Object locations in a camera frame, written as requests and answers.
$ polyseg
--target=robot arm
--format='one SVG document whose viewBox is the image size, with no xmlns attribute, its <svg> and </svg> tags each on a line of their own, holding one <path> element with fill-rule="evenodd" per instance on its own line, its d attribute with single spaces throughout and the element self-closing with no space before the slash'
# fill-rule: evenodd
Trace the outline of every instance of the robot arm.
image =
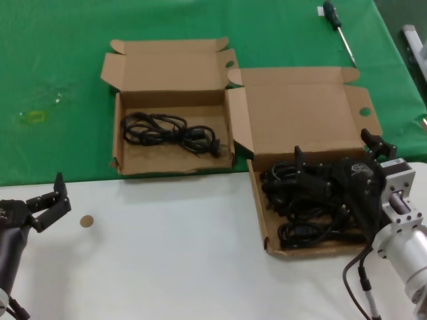
<svg viewBox="0 0 427 320">
<path fill-rule="evenodd" d="M 33 214 L 43 211 L 38 217 Z M 0 316 L 6 311 L 18 320 L 28 313 L 10 297 L 29 230 L 42 232 L 71 210 L 62 174 L 58 173 L 53 192 L 28 200 L 0 201 Z"/>
<path fill-rule="evenodd" d="M 395 159 L 396 147 L 381 137 L 367 130 L 361 136 L 370 148 L 365 158 L 343 159 L 336 165 L 346 205 L 372 240 L 372 250 L 388 259 L 404 282 L 408 298 L 416 304 L 416 316 L 427 319 L 427 228 L 422 225 L 423 213 L 409 198 L 415 170 Z M 380 155 L 388 161 L 379 164 Z M 367 296 L 371 304 L 373 298 Z"/>
</svg>

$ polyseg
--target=black cable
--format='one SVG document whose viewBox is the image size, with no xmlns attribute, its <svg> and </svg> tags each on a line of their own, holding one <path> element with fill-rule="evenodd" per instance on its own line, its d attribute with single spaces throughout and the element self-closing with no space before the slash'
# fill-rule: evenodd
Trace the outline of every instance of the black cable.
<svg viewBox="0 0 427 320">
<path fill-rule="evenodd" d="M 359 302 L 357 301 L 356 297 L 354 296 L 348 281 L 347 281 L 347 272 L 348 270 L 353 267 L 353 265 L 355 265 L 367 252 L 369 252 L 372 243 L 374 242 L 374 240 L 370 241 L 365 248 L 363 248 L 363 250 L 355 257 L 353 258 L 345 267 L 344 270 L 342 271 L 342 281 L 344 282 L 344 285 L 346 286 L 347 292 L 350 295 L 350 298 L 352 298 L 353 303 L 357 306 L 357 308 L 359 309 L 359 311 L 361 312 L 361 314 L 363 314 L 363 316 L 365 317 L 366 320 L 371 320 L 371 318 L 369 317 L 369 315 L 365 312 L 365 310 L 363 310 L 362 306 L 359 304 Z"/>
<path fill-rule="evenodd" d="M 365 254 L 365 256 L 363 256 L 361 259 L 360 259 L 360 262 L 359 262 L 359 267 L 363 267 L 363 264 L 365 263 L 365 258 L 370 254 L 372 252 L 372 248 L 369 250 L 369 252 L 367 252 L 367 254 Z"/>
<path fill-rule="evenodd" d="M 375 230 L 378 231 L 379 226 L 380 226 L 380 221 L 381 221 L 381 202 L 378 201 L 377 204 L 377 208 L 376 208 L 376 228 Z M 359 311 L 361 312 L 361 314 L 363 314 L 363 316 L 365 317 L 365 319 L 367 320 L 371 320 L 371 318 L 369 317 L 369 315 L 365 312 L 365 310 L 362 308 L 362 306 L 359 304 L 359 302 L 357 301 L 357 299 L 354 297 L 353 291 L 350 288 L 350 285 L 348 284 L 347 281 L 347 272 L 348 270 L 355 265 L 358 261 L 360 261 L 360 266 L 363 268 L 363 264 L 365 262 L 365 258 L 366 256 L 372 251 L 372 244 L 374 242 L 375 239 L 375 234 L 370 236 L 370 239 L 368 241 L 368 244 L 365 246 L 365 248 L 363 248 L 363 250 L 354 258 L 352 259 L 345 267 L 344 270 L 342 271 L 342 281 L 344 282 L 344 286 L 347 289 L 347 292 L 350 296 L 350 298 L 352 298 L 353 303 L 357 306 L 357 308 L 359 309 Z"/>
<path fill-rule="evenodd" d="M 15 318 L 16 320 L 20 320 L 19 318 L 18 318 L 18 316 L 10 309 L 10 308 L 6 308 L 6 312 L 8 313 L 8 314 L 10 314 L 13 318 Z"/>
<path fill-rule="evenodd" d="M 173 125 L 172 129 L 162 127 L 161 122 Z M 131 145 L 176 143 L 195 155 L 211 153 L 214 157 L 220 156 L 220 140 L 216 139 L 212 128 L 205 125 L 188 127 L 184 118 L 175 115 L 135 112 L 122 120 L 121 127 L 123 138 Z"/>
<path fill-rule="evenodd" d="M 322 195 L 307 186 L 306 181 L 312 181 L 314 176 L 321 177 L 322 183 L 327 184 L 329 168 L 327 164 L 304 164 L 301 178 L 301 175 L 297 177 L 296 165 L 281 162 L 261 174 L 262 190 L 269 206 L 279 216 L 288 218 L 288 222 L 278 228 L 282 248 L 312 247 L 325 240 L 365 242 L 363 235 L 347 232 L 355 224 L 343 206 L 338 188 L 329 195 Z"/>
</svg>

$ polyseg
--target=open cardboard box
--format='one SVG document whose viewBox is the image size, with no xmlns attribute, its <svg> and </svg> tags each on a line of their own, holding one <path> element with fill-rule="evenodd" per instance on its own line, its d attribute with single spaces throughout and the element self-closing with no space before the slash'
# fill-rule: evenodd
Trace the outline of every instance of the open cardboard box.
<svg viewBox="0 0 427 320">
<path fill-rule="evenodd" d="M 359 248 L 335 241 L 317 247 L 281 249 L 278 227 L 286 222 L 267 210 L 260 173 L 279 161 L 293 161 L 299 145 L 307 160 L 327 162 L 364 153 L 360 132 L 381 134 L 366 89 L 346 85 L 359 71 L 341 67 L 233 69 L 228 90 L 236 142 L 254 153 L 248 161 L 264 248 L 273 255 L 330 255 Z"/>
<path fill-rule="evenodd" d="M 119 89 L 115 98 L 114 165 L 122 175 L 188 173 L 231 168 L 234 140 L 226 100 L 227 71 L 238 67 L 228 39 L 120 41 L 107 53 L 101 78 Z M 220 140 L 220 157 L 194 155 L 179 145 L 144 147 L 123 140 L 121 120 L 128 114 L 166 113 L 189 126 L 211 127 Z"/>
</svg>

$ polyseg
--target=box flap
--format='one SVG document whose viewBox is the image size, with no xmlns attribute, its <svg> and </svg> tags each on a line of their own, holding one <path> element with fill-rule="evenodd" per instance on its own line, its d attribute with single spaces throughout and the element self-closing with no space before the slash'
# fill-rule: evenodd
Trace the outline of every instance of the box flap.
<svg viewBox="0 0 427 320">
<path fill-rule="evenodd" d="M 213 53 L 228 46 L 228 38 L 166 40 L 166 41 L 122 41 L 112 40 L 111 47 L 117 53 L 134 55 L 144 53 Z"/>
<path fill-rule="evenodd" d="M 228 77 L 236 85 L 288 85 L 347 83 L 359 79 L 359 70 L 343 67 L 291 67 L 233 69 Z"/>
<path fill-rule="evenodd" d="M 293 153 L 295 145 L 359 149 L 363 128 L 381 134 L 368 91 L 343 85 L 358 78 L 355 68 L 234 69 L 228 76 L 245 86 L 228 92 L 234 139 L 255 155 Z"/>
<path fill-rule="evenodd" d="M 118 41 L 120 53 L 107 53 L 101 78 L 122 91 L 209 91 L 230 82 L 227 70 L 237 68 L 233 49 L 218 40 Z"/>
</svg>

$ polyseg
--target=metal cylinder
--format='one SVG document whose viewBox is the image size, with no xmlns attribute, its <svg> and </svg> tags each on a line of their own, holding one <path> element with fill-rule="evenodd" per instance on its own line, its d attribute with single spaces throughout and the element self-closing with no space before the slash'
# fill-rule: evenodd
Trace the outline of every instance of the metal cylinder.
<svg viewBox="0 0 427 320">
<path fill-rule="evenodd" d="M 395 192 L 389 198 L 390 205 L 399 215 L 405 215 L 411 212 L 411 209 L 401 200 L 399 193 Z"/>
<path fill-rule="evenodd" d="M 420 230 L 396 234 L 389 240 L 386 252 L 405 284 L 427 269 L 427 238 Z"/>
</svg>

